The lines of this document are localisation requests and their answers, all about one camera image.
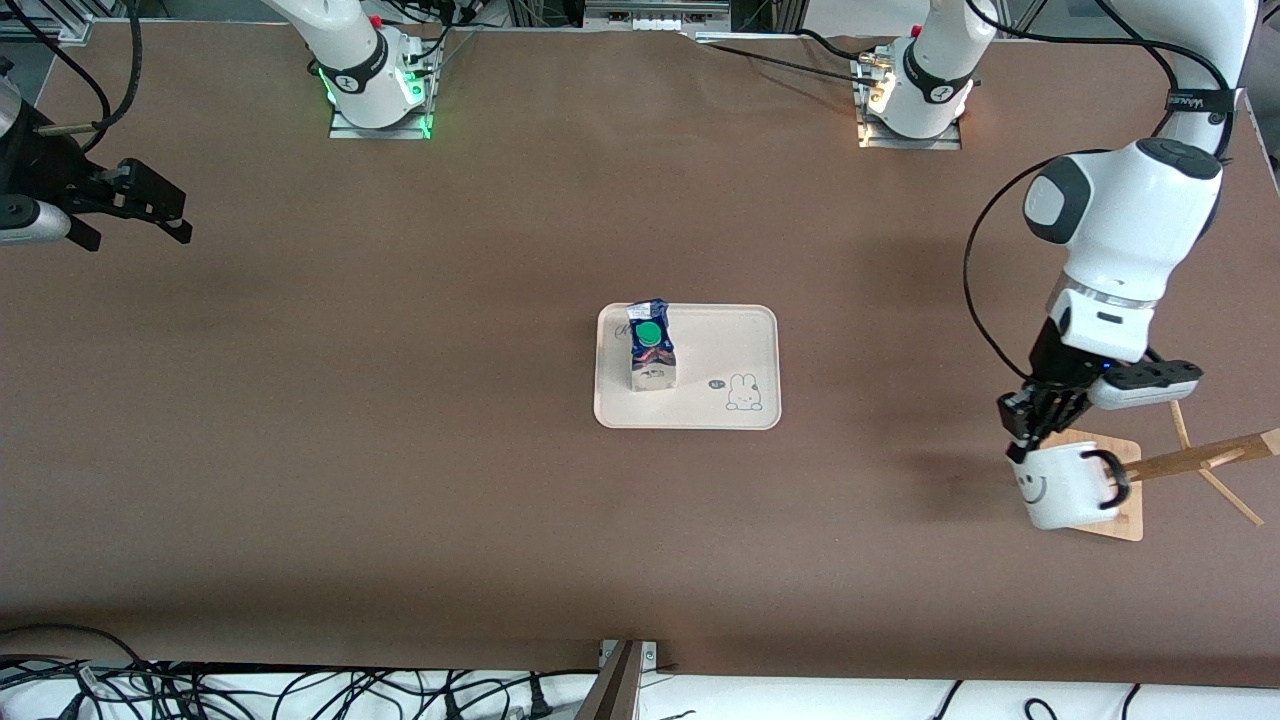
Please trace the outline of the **white smiley cup black handle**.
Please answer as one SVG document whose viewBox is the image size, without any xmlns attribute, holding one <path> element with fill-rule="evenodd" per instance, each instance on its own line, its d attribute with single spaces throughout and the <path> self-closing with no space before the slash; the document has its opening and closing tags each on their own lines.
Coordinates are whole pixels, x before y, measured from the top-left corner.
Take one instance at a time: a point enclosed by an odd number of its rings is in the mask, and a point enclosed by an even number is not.
<svg viewBox="0 0 1280 720">
<path fill-rule="evenodd" d="M 1042 530 L 1111 521 L 1132 496 L 1120 457 L 1092 439 L 1036 450 L 1010 443 L 1006 457 L 1030 523 Z"/>
</svg>

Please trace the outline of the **blue milk carton green cap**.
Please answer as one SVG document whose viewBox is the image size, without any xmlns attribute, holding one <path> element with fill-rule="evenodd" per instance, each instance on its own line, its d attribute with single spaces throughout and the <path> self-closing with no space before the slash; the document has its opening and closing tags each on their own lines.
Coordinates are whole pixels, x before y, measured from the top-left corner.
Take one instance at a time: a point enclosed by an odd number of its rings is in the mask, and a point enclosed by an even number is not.
<svg viewBox="0 0 1280 720">
<path fill-rule="evenodd" d="M 634 392 L 672 389 L 678 380 L 669 305 L 652 299 L 626 307 L 630 342 L 630 384 Z"/>
</svg>

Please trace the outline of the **cream rabbit print tray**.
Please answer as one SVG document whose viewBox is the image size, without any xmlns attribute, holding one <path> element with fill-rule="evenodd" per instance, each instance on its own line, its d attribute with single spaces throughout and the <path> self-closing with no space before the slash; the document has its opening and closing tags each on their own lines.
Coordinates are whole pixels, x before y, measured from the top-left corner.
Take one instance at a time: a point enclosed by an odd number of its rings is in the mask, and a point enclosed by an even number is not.
<svg viewBox="0 0 1280 720">
<path fill-rule="evenodd" d="M 595 419 L 611 429 L 768 430 L 782 416 L 777 318 L 765 306 L 671 304 L 675 386 L 634 389 L 626 304 L 596 319 Z"/>
</svg>

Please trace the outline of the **wooden mug stand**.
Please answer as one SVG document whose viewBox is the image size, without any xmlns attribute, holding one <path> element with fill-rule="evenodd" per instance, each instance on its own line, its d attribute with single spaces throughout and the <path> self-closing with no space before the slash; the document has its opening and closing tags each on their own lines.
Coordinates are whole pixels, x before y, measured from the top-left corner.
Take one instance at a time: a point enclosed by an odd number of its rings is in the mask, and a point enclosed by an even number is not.
<svg viewBox="0 0 1280 720">
<path fill-rule="evenodd" d="M 1178 437 L 1179 450 L 1149 459 L 1142 457 L 1140 446 L 1132 439 L 1101 436 L 1089 432 L 1068 429 L 1052 434 L 1044 447 L 1092 442 L 1098 448 L 1116 455 L 1129 473 L 1132 492 L 1129 500 L 1120 506 L 1117 514 L 1105 521 L 1074 527 L 1075 530 L 1119 541 L 1137 542 L 1144 536 L 1143 482 L 1194 473 L 1207 482 L 1242 516 L 1262 527 L 1265 520 L 1254 512 L 1238 495 L 1217 478 L 1215 470 L 1239 462 L 1252 462 L 1270 457 L 1280 457 L 1280 428 L 1238 436 L 1207 445 L 1193 445 L 1188 436 L 1185 418 L 1178 401 L 1167 404 L 1172 416 L 1172 427 Z"/>
</svg>

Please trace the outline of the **white power strip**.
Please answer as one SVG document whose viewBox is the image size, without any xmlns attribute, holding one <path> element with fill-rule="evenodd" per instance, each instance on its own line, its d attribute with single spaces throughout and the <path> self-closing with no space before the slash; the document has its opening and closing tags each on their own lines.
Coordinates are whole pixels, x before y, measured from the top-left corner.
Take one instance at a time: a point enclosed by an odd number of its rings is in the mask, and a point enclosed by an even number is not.
<svg viewBox="0 0 1280 720">
<path fill-rule="evenodd" d="M 593 31 L 731 32 L 730 0 L 582 0 Z"/>
</svg>

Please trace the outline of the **aluminium frame profile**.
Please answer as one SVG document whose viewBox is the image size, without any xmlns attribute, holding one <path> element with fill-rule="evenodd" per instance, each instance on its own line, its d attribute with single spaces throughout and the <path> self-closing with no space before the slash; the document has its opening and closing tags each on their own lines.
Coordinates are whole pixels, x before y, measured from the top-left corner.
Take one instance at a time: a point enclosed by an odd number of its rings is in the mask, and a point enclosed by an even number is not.
<svg viewBox="0 0 1280 720">
<path fill-rule="evenodd" d="M 12 1 L 36 29 L 60 44 L 83 44 L 95 19 L 104 13 L 111 15 L 111 5 L 104 6 L 99 0 Z M 0 0 L 0 41 L 37 41 L 9 8 L 8 0 Z"/>
</svg>

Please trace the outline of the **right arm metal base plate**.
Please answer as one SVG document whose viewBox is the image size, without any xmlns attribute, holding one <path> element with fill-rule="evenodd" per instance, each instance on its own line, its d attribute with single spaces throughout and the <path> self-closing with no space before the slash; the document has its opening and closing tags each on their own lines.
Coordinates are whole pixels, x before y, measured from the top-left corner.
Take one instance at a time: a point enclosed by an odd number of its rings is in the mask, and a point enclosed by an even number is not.
<svg viewBox="0 0 1280 720">
<path fill-rule="evenodd" d="M 424 106 L 411 109 L 397 123 L 381 128 L 355 126 L 337 109 L 332 109 L 329 137 L 397 141 L 430 140 L 433 136 L 433 123 L 434 115 Z"/>
</svg>

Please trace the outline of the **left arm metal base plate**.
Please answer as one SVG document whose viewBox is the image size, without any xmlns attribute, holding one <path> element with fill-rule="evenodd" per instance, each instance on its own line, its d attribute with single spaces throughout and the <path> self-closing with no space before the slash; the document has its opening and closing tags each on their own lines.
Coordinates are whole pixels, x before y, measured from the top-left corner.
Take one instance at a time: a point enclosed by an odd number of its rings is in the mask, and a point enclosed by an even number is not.
<svg viewBox="0 0 1280 720">
<path fill-rule="evenodd" d="M 951 151 L 959 150 L 961 143 L 960 123 L 951 122 L 938 136 L 931 138 L 910 138 L 893 132 L 878 117 L 867 117 L 858 120 L 858 141 L 864 149 L 892 149 L 911 151 Z"/>
</svg>

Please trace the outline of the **aluminium post with bracket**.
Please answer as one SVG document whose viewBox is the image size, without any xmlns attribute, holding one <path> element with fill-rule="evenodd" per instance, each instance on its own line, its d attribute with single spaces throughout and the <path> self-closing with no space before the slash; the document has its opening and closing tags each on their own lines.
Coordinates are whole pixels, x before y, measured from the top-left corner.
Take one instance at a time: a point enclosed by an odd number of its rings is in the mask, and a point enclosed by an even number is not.
<svg viewBox="0 0 1280 720">
<path fill-rule="evenodd" d="M 573 720 L 636 720 L 643 676 L 657 669 L 654 641 L 603 641 L 600 671 Z"/>
</svg>

